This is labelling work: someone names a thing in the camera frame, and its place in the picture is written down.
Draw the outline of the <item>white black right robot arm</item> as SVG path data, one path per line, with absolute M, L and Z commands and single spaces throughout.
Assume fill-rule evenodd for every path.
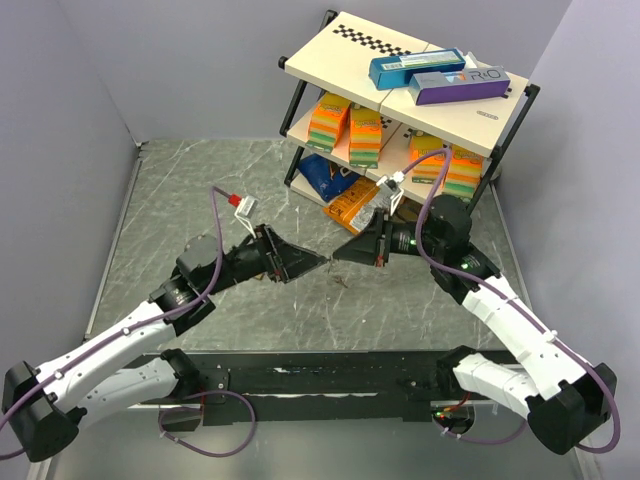
M 611 440 L 591 451 L 613 450 L 621 434 L 615 373 L 575 353 L 534 315 L 471 242 L 471 226 L 464 202 L 440 195 L 422 207 L 415 223 L 395 223 L 376 209 L 369 224 L 332 256 L 376 267 L 385 266 L 391 254 L 422 257 L 440 288 L 484 324 L 518 366 L 508 368 L 460 346 L 438 363 L 436 383 L 444 396 L 478 394 L 508 408 L 559 455 L 582 448 L 586 437 L 611 421 Z

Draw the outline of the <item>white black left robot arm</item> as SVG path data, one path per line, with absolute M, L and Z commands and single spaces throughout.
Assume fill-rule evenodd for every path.
M 215 309 L 211 296 L 259 275 L 289 283 L 327 258 L 283 240 L 266 224 L 225 251 L 212 235 L 192 238 L 168 280 L 96 337 L 37 367 L 21 361 L 4 376 L 1 424 L 9 426 L 33 462 L 64 450 L 80 430 L 147 400 L 191 399 L 198 373 L 183 353 L 162 355 L 136 370 L 129 364 L 173 340 Z

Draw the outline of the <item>small keys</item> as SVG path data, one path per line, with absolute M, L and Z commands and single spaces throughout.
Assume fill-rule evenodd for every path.
M 337 272 L 329 272 L 328 275 L 329 275 L 329 279 L 333 283 L 335 283 L 337 285 L 340 285 L 342 288 L 347 288 L 348 287 L 348 285 L 346 283 L 346 279 L 342 274 L 337 273 Z

